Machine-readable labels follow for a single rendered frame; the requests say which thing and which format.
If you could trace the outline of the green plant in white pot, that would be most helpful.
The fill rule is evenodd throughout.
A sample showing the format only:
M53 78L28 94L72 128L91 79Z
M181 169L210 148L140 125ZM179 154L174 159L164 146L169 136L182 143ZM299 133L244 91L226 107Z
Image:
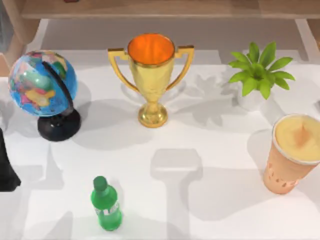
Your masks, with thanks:
M239 84L236 100L248 112L258 111L271 97L274 86L288 91L290 86L287 81L296 80L291 73L283 70L293 58L284 56L277 59L276 50L277 44L272 41L263 50L251 42L248 53L231 52L234 60L228 65L239 71L230 77L228 83Z

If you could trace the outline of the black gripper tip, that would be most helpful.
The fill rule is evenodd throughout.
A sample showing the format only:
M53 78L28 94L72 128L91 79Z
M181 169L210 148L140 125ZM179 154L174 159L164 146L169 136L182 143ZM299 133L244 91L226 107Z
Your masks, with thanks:
M3 130L0 128L0 192L13 192L21 185L21 180L8 158Z

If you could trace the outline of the orange paper cup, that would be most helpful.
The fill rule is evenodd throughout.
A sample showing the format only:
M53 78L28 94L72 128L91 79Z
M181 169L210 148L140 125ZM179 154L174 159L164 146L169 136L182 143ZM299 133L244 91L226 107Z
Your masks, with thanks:
M277 120L272 128L264 185L275 194L287 194L319 164L320 120L297 113Z

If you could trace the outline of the green bottle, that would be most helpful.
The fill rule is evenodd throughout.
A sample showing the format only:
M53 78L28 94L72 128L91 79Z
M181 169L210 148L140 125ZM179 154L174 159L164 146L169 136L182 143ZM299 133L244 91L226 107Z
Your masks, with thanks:
M118 193L108 184L104 176L94 178L90 200L99 224L104 230L114 231L120 227L123 215L118 202Z

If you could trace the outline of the blue globe on black stand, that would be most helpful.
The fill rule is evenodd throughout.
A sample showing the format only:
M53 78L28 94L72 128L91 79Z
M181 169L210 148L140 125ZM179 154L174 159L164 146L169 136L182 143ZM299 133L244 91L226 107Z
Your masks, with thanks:
M74 107L78 82L71 63L50 50L33 50L12 66L8 89L17 106L36 116L39 134L60 142L73 137L81 127Z

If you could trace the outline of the gold trophy cup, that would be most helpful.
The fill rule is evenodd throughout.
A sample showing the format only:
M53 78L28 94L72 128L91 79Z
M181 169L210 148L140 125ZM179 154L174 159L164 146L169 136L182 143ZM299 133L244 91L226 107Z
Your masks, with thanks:
M108 60L117 77L146 100L138 111L138 120L143 126L158 128L166 123L168 112L159 99L184 78L194 53L193 45L176 47L171 39L160 33L143 33L134 37L126 49L107 50ZM183 55L187 55L185 64L176 79L171 81L174 61ZM116 62L117 57L129 62L134 83L130 83L122 74Z

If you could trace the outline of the wooden open shelf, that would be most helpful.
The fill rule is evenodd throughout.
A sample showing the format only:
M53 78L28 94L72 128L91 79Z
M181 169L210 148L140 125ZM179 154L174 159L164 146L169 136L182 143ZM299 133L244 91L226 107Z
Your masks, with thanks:
M13 27L0 77L34 39L41 19L116 17L306 19L320 50L320 0L0 0Z

